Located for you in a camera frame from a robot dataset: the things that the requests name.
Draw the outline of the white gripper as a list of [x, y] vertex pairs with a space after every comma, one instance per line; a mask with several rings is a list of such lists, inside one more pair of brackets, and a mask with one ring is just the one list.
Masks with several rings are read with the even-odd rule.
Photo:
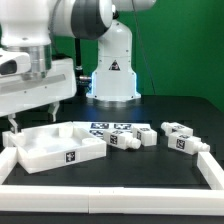
[[0, 78], [0, 117], [8, 115], [11, 132], [18, 133], [16, 114], [24, 110], [49, 105], [51, 122], [56, 121], [60, 107], [58, 101], [76, 93], [73, 60], [55, 60], [45, 78], [23, 80], [20, 75]]

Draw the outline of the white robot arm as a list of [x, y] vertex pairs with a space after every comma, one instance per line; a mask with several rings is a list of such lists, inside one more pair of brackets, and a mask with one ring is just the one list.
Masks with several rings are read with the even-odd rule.
[[132, 33], [117, 22], [118, 11], [141, 11], [156, 0], [0, 0], [0, 117], [18, 131], [15, 114], [43, 105], [55, 115], [77, 91], [73, 60], [53, 38], [98, 42], [98, 67], [87, 97], [106, 104], [141, 98], [131, 67]]

